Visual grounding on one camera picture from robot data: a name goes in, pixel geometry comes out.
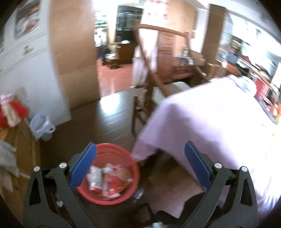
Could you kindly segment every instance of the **red tile floor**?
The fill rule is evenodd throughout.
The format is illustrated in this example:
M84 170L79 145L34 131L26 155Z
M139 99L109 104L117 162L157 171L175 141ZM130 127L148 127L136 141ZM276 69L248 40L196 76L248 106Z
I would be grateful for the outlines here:
M132 64L120 65L111 70L97 60L98 80L101 97L125 91L131 86Z

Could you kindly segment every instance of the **doorway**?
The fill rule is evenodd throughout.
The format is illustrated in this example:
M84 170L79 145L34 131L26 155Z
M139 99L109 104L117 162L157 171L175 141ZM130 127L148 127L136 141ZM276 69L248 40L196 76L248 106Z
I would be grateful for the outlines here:
M145 0L105 0L95 5L95 48L101 97L125 91L132 81L132 61L137 42L135 20L140 20Z

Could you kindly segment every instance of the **drawer handle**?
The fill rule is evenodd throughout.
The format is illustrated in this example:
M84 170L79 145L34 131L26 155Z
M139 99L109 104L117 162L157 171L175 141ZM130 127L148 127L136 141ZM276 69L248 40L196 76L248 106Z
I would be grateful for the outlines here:
M24 55L27 55L28 53L32 52L34 48L29 48L29 45L24 47Z

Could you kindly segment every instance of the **plastic wrapper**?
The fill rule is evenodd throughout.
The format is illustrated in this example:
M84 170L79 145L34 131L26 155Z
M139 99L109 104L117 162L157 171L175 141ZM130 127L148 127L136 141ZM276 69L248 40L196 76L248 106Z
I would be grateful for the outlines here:
M91 166L87 174L89 189L100 191L105 200L119 197L121 192L126 189L133 181L130 171L122 165L106 164L100 169Z
M106 173L103 180L103 196L113 199L120 196L122 191L121 181L118 176Z
M102 169L91 166L90 172L87 174L87 180L89 182L89 190L91 191L102 191Z

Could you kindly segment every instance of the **blue gripper pad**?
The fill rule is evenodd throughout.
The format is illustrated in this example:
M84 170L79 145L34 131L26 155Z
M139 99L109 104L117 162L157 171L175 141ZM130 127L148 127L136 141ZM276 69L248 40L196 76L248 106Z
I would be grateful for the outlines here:
M83 152L72 157L72 159L69 161L69 186L71 187L71 189L75 189L76 187L81 185L96 156L96 145L94 143L89 143Z
M184 155L190 163L200 185L206 187L207 190L212 186L211 183L211 172L205 165L199 154L197 153L197 148L190 142L187 142L184 146Z

